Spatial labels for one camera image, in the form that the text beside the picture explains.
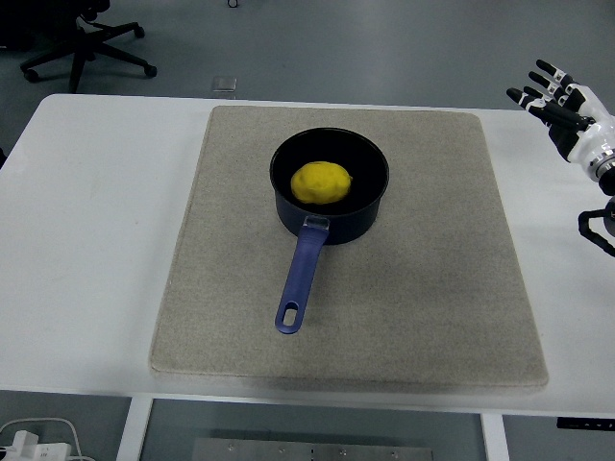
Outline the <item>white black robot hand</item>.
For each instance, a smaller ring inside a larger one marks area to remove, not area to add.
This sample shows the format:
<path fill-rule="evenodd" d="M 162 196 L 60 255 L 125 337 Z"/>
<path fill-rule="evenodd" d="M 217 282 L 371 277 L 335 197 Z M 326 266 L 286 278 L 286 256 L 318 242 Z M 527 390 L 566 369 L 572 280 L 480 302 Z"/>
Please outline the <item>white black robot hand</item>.
<path fill-rule="evenodd" d="M 586 85 L 566 71 L 542 60 L 529 78 L 537 88 L 511 87 L 506 95 L 546 126 L 560 156 L 587 166 L 592 157 L 614 150 L 614 121 L 604 104 Z"/>

